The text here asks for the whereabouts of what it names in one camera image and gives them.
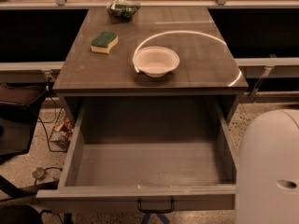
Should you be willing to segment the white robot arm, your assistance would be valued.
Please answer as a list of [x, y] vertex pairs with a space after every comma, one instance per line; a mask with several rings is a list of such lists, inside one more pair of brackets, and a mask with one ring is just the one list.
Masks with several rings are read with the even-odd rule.
[[299, 224], [299, 111], [262, 114], [246, 129], [236, 180], [235, 224]]

